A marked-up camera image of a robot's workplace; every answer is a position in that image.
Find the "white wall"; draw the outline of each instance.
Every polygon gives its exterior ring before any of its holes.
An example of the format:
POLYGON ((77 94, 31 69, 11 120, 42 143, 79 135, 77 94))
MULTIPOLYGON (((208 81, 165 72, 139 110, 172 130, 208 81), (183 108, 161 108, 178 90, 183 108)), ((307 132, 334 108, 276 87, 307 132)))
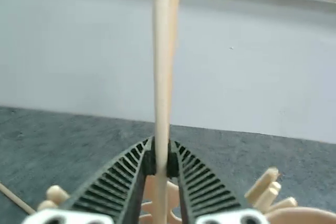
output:
MULTIPOLYGON (((173 124, 336 143, 336 5, 182 0, 179 30, 173 124)), ((153 121, 151 0, 0 0, 0 92, 153 121)))

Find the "wooden stick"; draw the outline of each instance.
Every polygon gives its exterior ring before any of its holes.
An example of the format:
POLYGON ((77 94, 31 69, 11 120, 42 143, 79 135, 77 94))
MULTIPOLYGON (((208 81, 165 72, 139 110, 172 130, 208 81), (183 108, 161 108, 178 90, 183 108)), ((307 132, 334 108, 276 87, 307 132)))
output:
POLYGON ((166 166, 169 139, 170 110, 170 66, 169 52, 170 0, 154 0, 154 96, 155 96, 155 157, 156 175, 153 204, 155 224, 166 224, 167 219, 167 177, 166 166))
POLYGON ((6 195, 11 201, 25 210, 29 215, 35 213, 35 210, 23 202, 19 197, 13 194, 7 187, 0 183, 0 191, 6 195))
POLYGON ((276 189, 267 188, 258 198, 257 202, 253 205, 253 207, 257 208, 260 212, 264 214, 277 196, 278 191, 276 189))
POLYGON ((58 208, 58 205, 52 200, 44 200, 38 205, 37 211, 42 211, 47 208, 58 208))
POLYGON ((297 207, 297 206, 298 206, 298 202, 296 201, 296 199, 294 199, 293 197, 289 197, 282 201, 279 201, 278 203, 275 203, 273 206, 270 206, 267 209, 267 213, 280 209, 280 208, 297 207))
MULTIPOLYGON (((170 57, 174 57, 175 49, 176 49, 176 37, 177 37, 177 12, 179 9, 179 2, 180 0, 169 0, 170 3, 170 34, 169 34, 169 55, 170 57)), ((173 60, 171 60, 171 64, 169 65, 169 76, 170 79, 173 79, 173 60)), ((171 103, 172 103, 172 81, 169 82, 169 108, 171 110, 171 103)))
POLYGON ((58 185, 50 186, 46 191, 46 196, 48 200, 53 201, 57 205, 62 204, 64 201, 70 198, 68 193, 58 185))

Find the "gray table surface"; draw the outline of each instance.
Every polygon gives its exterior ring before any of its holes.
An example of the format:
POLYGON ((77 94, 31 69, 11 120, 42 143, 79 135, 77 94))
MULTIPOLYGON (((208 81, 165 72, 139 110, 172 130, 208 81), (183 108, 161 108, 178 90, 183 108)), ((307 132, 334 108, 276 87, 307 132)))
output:
MULTIPOLYGON (((153 135, 153 124, 0 107, 0 181, 33 208, 58 184, 73 192, 105 162, 153 135)), ((282 173, 279 198, 336 211, 336 145, 172 126, 171 139, 190 148, 243 194, 267 167, 282 173)), ((26 214, 0 194, 0 223, 26 214)))

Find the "light wooden part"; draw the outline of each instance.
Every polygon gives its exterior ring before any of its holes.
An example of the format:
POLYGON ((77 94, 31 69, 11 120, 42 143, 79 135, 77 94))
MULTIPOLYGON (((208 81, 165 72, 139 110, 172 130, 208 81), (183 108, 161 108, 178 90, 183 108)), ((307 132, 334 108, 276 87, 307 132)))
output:
POLYGON ((267 189, 270 183, 277 180, 279 176, 279 170, 275 167, 268 168, 265 173, 257 179, 250 190, 245 193, 247 201, 254 205, 260 195, 267 189))
POLYGON ((258 209, 260 212, 265 213, 277 196, 277 190, 275 190, 274 188, 267 188, 258 198, 257 202, 253 205, 253 207, 258 209))
POLYGON ((70 196, 60 186, 50 186, 46 192, 47 199, 53 201, 55 204, 60 205, 66 201, 70 196))
POLYGON ((11 201, 25 210, 29 215, 35 213, 35 210, 23 202, 19 197, 13 194, 7 187, 0 183, 0 191, 6 195, 11 201))
MULTIPOLYGON (((155 183, 155 176, 147 176, 145 181, 145 187, 143 192, 143 199, 151 200, 150 202, 145 202, 141 205, 141 210, 148 212, 146 215, 141 215, 139 217, 140 223, 150 224, 153 222, 153 212, 155 210, 154 204, 152 202, 154 193, 153 187, 155 183)), ((180 204, 179 187, 172 182, 167 182, 167 223, 169 224, 181 224, 182 219, 177 217, 173 213, 173 209, 178 207, 180 204)))
POLYGON ((58 206, 51 200, 42 201, 37 207, 37 211, 41 211, 47 208, 58 208, 58 206))
POLYGON ((280 192, 281 185, 278 182, 275 181, 275 182, 272 182, 271 184, 269 184, 268 188, 273 188, 277 192, 280 192))
MULTIPOLYGON (((170 32, 169 32, 169 55, 174 58, 175 49, 176 49, 176 37, 177 37, 177 13, 179 9, 180 0, 170 0, 170 32)), ((171 80, 173 79, 173 61, 169 65, 169 76, 171 80)), ((169 82, 169 109, 171 110, 172 106, 172 81, 169 82)))
POLYGON ((153 204, 155 224, 166 224, 168 140, 170 125, 172 53, 170 48, 170 0, 154 0, 154 95, 155 95, 155 158, 156 175, 153 204))
POLYGON ((298 202, 296 201, 296 199, 294 199, 293 197, 289 197, 282 201, 279 201, 278 203, 275 203, 273 206, 270 206, 267 209, 267 213, 280 209, 280 208, 297 207, 297 206, 298 206, 298 202))

